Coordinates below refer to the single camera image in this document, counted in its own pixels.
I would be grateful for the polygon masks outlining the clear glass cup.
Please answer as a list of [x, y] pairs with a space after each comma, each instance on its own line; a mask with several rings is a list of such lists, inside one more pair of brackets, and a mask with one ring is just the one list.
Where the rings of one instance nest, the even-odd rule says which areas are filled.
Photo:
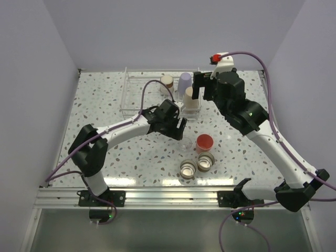
[[178, 149], [182, 152], [193, 151], [194, 141], [189, 137], [183, 137], [177, 143]]

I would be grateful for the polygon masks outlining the lavender plastic cup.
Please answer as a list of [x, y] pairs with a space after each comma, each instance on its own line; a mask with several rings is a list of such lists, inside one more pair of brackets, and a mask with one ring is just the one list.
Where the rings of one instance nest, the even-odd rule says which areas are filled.
[[178, 86], [177, 86], [178, 93], [182, 96], [183, 94], [185, 94], [185, 90], [191, 86], [192, 86], [191, 74], [188, 72], [182, 73], [178, 80]]

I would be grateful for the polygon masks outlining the beige plastic cup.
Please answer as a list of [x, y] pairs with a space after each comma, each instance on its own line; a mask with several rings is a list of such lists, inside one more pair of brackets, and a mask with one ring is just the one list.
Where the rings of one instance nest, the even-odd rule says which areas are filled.
[[192, 99], [193, 87], [188, 87], [183, 96], [185, 114], [194, 114], [198, 109], [198, 99]]

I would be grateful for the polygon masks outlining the red plastic cup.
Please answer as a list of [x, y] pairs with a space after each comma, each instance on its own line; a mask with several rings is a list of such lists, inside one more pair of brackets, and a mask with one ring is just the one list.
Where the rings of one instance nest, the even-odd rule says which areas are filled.
[[196, 139], [196, 152], [208, 152], [214, 145], [214, 140], [209, 134], [201, 134]]

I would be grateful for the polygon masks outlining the steel cup brown band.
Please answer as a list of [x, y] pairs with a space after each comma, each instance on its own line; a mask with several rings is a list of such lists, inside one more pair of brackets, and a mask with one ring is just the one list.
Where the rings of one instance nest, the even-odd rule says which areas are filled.
[[[170, 76], [170, 75], [163, 75], [160, 78], [160, 81], [169, 89], [169, 91], [171, 93], [174, 92], [174, 79], [173, 79], [172, 76]], [[162, 85], [160, 85], [160, 92], [163, 95], [169, 95], [168, 90], [165, 87], [163, 87]]]

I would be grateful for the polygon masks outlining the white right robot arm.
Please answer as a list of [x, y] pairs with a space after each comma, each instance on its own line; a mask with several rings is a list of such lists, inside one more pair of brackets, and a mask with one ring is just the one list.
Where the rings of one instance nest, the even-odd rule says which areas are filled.
[[307, 204], [330, 174], [316, 169], [282, 137], [270, 115], [256, 101], [246, 98], [245, 82], [236, 69], [216, 73], [193, 73], [192, 98], [204, 88], [203, 99], [214, 102], [224, 119], [243, 136], [254, 142], [272, 161], [283, 177], [274, 189], [253, 185], [245, 179], [235, 187], [234, 200], [246, 206], [253, 200], [277, 201], [285, 209], [297, 212]]

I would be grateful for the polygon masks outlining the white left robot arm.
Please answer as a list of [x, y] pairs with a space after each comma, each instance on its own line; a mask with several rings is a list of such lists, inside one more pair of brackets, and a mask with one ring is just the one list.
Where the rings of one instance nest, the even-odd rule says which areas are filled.
[[153, 132], [181, 140], [187, 123], [186, 118], [180, 117], [184, 107], [182, 102], [166, 99], [159, 106], [142, 109], [119, 123], [99, 128], [88, 124], [80, 130], [68, 155], [83, 174], [91, 190], [92, 202], [103, 206], [109, 200], [108, 185], [101, 172], [108, 151], [120, 143]]

